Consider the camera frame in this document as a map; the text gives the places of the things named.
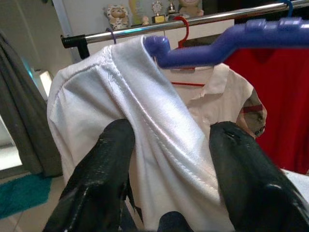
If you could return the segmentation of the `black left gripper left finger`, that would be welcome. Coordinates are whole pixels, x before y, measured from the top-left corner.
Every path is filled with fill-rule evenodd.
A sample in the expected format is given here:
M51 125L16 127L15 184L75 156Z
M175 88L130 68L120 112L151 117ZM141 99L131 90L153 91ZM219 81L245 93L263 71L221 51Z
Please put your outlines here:
M134 144L128 120L110 123L75 167L44 231L118 231Z

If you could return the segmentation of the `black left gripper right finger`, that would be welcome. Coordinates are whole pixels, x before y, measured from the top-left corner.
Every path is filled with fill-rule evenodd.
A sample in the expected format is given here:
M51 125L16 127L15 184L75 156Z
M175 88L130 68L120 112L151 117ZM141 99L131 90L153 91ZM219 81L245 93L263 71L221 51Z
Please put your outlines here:
M215 123L209 148L236 231L309 230L309 203L246 131L230 121Z

